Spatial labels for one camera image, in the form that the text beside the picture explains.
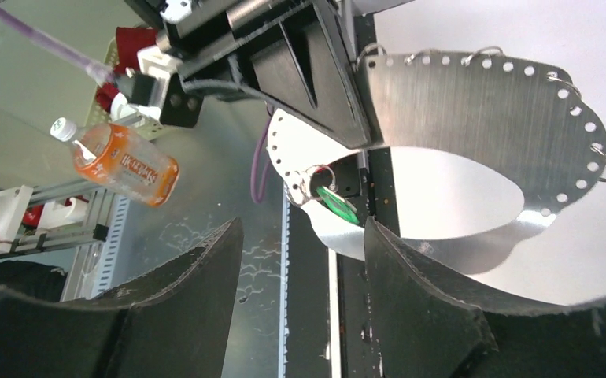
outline bottle label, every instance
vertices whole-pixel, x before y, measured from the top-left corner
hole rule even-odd
[[[130,154],[122,155],[122,159],[120,159],[120,164],[126,169],[129,169],[131,172],[135,173],[139,177],[144,179],[144,183],[146,185],[152,185],[157,181],[157,171],[155,171],[152,167],[148,166],[146,163],[140,161],[136,157],[131,156]]]
[[[164,203],[178,179],[176,160],[129,128],[111,124],[111,129],[113,133],[102,152],[97,152],[97,159],[76,169],[89,180],[129,198],[151,206]]]

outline screw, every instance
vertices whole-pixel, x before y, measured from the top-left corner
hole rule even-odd
[[[372,327],[369,327],[367,324],[363,326],[363,329],[361,329],[361,339],[366,343],[372,341]]]
[[[178,106],[180,106],[180,103],[183,102],[179,94],[172,95],[169,101],[174,108],[177,108]]]
[[[187,108],[189,110],[195,110],[197,109],[198,106],[198,101],[196,98],[190,98],[189,100],[187,100]]]

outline bolt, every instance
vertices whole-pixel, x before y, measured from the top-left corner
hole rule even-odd
[[[179,94],[172,95],[169,101],[174,108],[177,108],[178,106],[180,106],[180,103],[183,102]]]

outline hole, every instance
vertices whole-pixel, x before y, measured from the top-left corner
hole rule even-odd
[[[515,183],[465,157],[439,150],[392,147],[391,158],[394,186],[416,187],[421,194],[398,197],[400,209],[416,209],[399,217],[403,238],[439,240],[474,235],[513,221],[523,210],[523,193]],[[417,177],[426,180],[419,182]]]

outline red cloth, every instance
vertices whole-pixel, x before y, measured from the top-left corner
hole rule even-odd
[[[118,65],[115,73],[124,73],[126,69],[139,69],[136,53],[155,44],[157,31],[145,28],[116,28],[116,46]],[[104,84],[97,89],[94,100],[106,111],[111,111],[111,103],[119,91],[112,84]]]

